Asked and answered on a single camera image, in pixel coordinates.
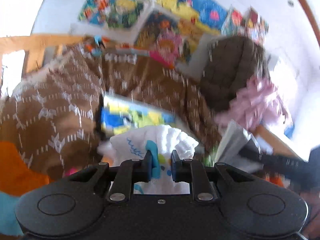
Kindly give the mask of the white patterned cloth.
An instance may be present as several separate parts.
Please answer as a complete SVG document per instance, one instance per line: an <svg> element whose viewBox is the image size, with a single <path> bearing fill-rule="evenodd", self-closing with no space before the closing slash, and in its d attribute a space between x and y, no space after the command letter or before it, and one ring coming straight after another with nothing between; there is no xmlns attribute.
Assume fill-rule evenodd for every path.
<svg viewBox="0 0 320 240"><path fill-rule="evenodd" d="M172 179L171 153L176 151L180 159L191 159L199 142L184 131L169 125L145 126L114 135L100 142L97 152L113 166L126 160L143 159L152 154L152 176L148 183L138 182L135 194L189 194L189 184L176 183Z"/></svg>

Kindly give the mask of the grey colourful tray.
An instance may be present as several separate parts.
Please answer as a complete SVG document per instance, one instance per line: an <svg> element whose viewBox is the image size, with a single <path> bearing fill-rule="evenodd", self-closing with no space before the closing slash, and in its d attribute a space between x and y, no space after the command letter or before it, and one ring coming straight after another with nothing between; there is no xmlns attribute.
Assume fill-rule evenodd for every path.
<svg viewBox="0 0 320 240"><path fill-rule="evenodd" d="M119 95L101 94L95 131L101 140L145 126L176 125L178 117L161 108Z"/></svg>

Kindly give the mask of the white paper packet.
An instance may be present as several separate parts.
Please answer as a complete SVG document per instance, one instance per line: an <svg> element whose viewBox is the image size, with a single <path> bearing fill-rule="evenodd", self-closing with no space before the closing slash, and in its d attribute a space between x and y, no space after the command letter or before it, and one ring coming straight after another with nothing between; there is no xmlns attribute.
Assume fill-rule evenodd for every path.
<svg viewBox="0 0 320 240"><path fill-rule="evenodd" d="M239 155L239 151L245 146L255 153L260 153L260 146L253 134L234 120L230 121L217 148L214 163L223 162L247 173L261 170L262 164Z"/></svg>

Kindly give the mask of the pink crumpled garment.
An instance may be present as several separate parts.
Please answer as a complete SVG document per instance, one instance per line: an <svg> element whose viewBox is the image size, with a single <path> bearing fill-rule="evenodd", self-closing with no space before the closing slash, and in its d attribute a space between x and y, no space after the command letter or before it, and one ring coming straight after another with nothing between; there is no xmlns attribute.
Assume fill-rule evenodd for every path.
<svg viewBox="0 0 320 240"><path fill-rule="evenodd" d="M244 129L253 132L260 124L290 126L292 118L286 109L277 87L267 78L252 76L247 85L229 102L229 109L216 113L215 122L226 127L235 121Z"/></svg>

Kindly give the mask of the brown PF patterned blanket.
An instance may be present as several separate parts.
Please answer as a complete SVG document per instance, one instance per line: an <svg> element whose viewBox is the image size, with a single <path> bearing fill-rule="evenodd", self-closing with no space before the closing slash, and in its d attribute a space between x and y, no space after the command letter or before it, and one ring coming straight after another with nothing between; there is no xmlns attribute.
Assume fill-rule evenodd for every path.
<svg viewBox="0 0 320 240"><path fill-rule="evenodd" d="M94 132L101 94L120 95L178 116L206 153L220 141L197 83L156 60L108 48L92 56L85 41L29 74L1 102L1 141L15 145L27 168L60 179L96 163Z"/></svg>

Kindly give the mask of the brown quilted jacket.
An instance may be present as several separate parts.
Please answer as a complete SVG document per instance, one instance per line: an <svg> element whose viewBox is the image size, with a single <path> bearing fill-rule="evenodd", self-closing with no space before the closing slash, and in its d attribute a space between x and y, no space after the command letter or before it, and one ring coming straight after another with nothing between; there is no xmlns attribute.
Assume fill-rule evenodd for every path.
<svg viewBox="0 0 320 240"><path fill-rule="evenodd" d="M221 38L208 44L200 90L211 109L226 111L253 75L270 77L263 46L245 36Z"/></svg>

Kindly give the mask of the pink girl cartoon painting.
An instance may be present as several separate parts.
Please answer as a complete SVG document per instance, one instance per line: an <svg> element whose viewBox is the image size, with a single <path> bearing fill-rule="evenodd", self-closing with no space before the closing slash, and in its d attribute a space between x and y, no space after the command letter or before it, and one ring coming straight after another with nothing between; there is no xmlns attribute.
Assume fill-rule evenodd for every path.
<svg viewBox="0 0 320 240"><path fill-rule="evenodd" d="M191 49L186 37L166 31L159 34L155 44L149 50L151 58L163 63L168 68L174 68L177 61L188 62Z"/></svg>

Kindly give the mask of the starry night style painting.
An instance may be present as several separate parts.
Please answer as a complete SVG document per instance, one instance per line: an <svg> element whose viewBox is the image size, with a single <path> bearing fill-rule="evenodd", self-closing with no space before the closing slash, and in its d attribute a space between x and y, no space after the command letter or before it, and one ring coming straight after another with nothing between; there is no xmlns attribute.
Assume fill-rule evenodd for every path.
<svg viewBox="0 0 320 240"><path fill-rule="evenodd" d="M149 49L155 44L161 33L176 31L177 25L177 20L158 10L153 10L141 28L134 45L138 48Z"/></svg>

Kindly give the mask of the blue sea jellyfish painting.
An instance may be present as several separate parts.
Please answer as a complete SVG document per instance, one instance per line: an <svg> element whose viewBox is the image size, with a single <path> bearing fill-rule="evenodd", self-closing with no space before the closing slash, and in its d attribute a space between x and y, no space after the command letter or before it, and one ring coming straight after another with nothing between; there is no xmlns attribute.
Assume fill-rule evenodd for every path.
<svg viewBox="0 0 320 240"><path fill-rule="evenodd" d="M216 0L156 0L172 14L212 34L221 33L228 10Z"/></svg>

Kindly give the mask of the blond boy cartoon painting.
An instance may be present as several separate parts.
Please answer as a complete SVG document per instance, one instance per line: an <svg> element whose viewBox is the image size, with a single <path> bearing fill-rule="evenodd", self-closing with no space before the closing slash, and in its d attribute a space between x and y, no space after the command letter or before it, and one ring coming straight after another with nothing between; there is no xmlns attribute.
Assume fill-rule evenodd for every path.
<svg viewBox="0 0 320 240"><path fill-rule="evenodd" d="M105 29L130 29L144 9L143 0L86 0L78 20Z"/></svg>

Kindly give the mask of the wooden bed rail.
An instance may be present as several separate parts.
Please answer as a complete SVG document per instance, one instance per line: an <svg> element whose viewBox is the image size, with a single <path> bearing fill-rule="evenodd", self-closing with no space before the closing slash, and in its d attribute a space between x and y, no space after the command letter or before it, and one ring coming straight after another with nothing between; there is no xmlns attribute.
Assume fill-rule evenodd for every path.
<svg viewBox="0 0 320 240"><path fill-rule="evenodd" d="M53 57L61 55L63 48L81 42L84 36L32 34L30 36L1 37L1 57L15 51L26 52L22 77L27 73L37 71L44 65L44 56L47 48L54 48Z"/></svg>

